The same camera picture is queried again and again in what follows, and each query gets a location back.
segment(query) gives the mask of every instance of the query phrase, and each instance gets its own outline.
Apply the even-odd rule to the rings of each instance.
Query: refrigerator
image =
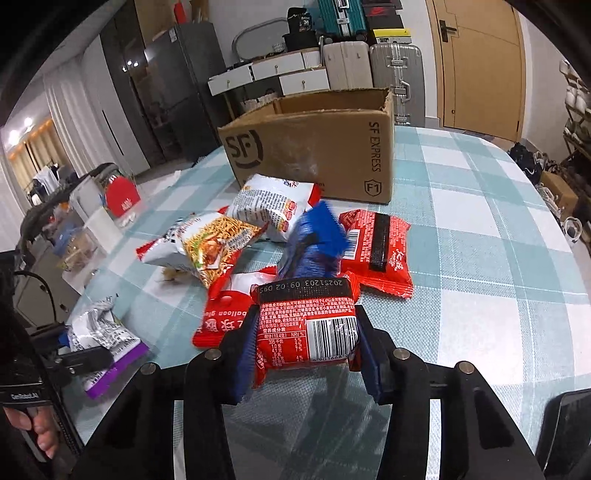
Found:
[[[175,25],[144,51],[152,78],[153,97],[181,147],[197,162],[221,145],[218,127],[230,121],[222,96],[213,97],[207,81],[226,71],[213,25]]]

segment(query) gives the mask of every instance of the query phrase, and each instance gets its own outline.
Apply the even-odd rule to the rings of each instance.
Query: f1 logo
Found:
[[[226,137],[226,145],[228,146],[228,149],[231,150],[230,156],[232,158],[245,160],[235,160],[235,164],[238,168],[254,168],[262,163],[262,143],[260,137],[254,130],[249,130],[247,134]]]
[[[377,180],[365,180],[365,193],[377,197],[382,193],[382,182]]]

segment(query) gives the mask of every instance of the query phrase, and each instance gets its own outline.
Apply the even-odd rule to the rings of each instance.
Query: red packet with black strip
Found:
[[[357,343],[355,301],[359,284],[347,272],[338,278],[290,278],[260,286],[254,387],[269,369],[341,363]]]
[[[413,296],[407,265],[407,232],[410,224],[384,213],[351,210],[339,216],[349,248],[341,271],[353,272],[359,283],[405,299]]]

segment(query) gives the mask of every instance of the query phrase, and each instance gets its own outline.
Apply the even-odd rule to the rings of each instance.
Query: ceiling light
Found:
[[[20,137],[18,135],[18,132],[16,130],[12,130],[10,132],[10,135],[8,136],[8,143],[10,143],[13,147],[15,147],[16,145],[18,145],[19,140],[20,140]]]

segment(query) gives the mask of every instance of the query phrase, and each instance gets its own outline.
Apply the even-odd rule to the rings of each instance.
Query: wooden door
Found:
[[[436,22],[431,19],[431,26],[438,28],[433,37],[441,49],[436,57],[443,77],[443,88],[438,82],[443,125],[518,141],[525,58],[516,12],[504,0],[432,1]]]

